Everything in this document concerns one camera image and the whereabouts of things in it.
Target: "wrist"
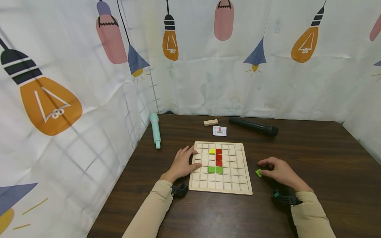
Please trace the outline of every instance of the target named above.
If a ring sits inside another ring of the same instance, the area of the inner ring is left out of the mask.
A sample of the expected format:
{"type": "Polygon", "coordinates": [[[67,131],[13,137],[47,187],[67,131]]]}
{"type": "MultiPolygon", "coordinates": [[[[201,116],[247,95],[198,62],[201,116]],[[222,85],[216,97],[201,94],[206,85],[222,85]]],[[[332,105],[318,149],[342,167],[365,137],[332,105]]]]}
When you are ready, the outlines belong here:
{"type": "Polygon", "coordinates": [[[173,176],[169,171],[167,171],[160,176],[159,180],[166,180],[173,184],[177,180],[177,178],[173,176]]]}
{"type": "Polygon", "coordinates": [[[314,192],[313,189],[302,179],[291,186],[295,192],[314,192]]]}

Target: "wooden puzzle board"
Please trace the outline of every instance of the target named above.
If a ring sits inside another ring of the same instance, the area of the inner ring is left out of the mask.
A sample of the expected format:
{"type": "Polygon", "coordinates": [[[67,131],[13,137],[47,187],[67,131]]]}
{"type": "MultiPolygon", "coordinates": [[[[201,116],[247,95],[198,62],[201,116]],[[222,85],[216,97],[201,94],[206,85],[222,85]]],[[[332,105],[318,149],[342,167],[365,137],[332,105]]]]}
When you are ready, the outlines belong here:
{"type": "Polygon", "coordinates": [[[253,194],[242,143],[196,141],[194,147],[192,163],[202,167],[190,173],[189,190],[253,194]]]}

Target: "black wrist strap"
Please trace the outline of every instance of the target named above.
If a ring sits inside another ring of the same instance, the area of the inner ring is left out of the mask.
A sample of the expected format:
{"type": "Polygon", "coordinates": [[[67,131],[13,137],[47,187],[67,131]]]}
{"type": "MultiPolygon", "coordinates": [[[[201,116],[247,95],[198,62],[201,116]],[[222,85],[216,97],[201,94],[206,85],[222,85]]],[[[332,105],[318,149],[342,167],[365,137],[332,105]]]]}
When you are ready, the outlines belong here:
{"type": "Polygon", "coordinates": [[[280,203],[284,203],[284,204],[288,204],[288,205],[299,205],[299,204],[303,203],[302,201],[298,200],[298,198],[295,196],[283,196],[283,195],[281,195],[279,193],[278,189],[272,191],[272,195],[280,203]]]}
{"type": "Polygon", "coordinates": [[[179,188],[172,185],[172,196],[184,197],[188,192],[188,185],[182,184],[179,188]]]}

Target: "pattern card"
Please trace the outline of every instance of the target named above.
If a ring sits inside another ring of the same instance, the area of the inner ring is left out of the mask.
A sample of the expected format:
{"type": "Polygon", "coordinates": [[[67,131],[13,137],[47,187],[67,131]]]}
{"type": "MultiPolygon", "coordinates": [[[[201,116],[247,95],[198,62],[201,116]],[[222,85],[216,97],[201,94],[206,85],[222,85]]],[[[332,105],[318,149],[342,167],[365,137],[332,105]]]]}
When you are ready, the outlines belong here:
{"type": "Polygon", "coordinates": [[[214,136],[226,136],[226,127],[225,126],[213,126],[213,135],[214,136]]]}

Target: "beige sleeve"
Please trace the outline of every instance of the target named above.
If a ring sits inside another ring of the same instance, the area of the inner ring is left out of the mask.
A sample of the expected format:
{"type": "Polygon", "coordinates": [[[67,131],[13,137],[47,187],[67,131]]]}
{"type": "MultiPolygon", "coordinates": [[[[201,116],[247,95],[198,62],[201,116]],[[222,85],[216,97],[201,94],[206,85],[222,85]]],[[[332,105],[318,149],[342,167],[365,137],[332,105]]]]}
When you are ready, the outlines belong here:
{"type": "Polygon", "coordinates": [[[140,206],[122,238],[155,238],[172,203],[172,183],[159,180],[140,206]]]}
{"type": "Polygon", "coordinates": [[[330,222],[323,207],[312,192],[297,192],[302,204],[291,206],[292,218],[299,238],[334,238],[330,222]]]}

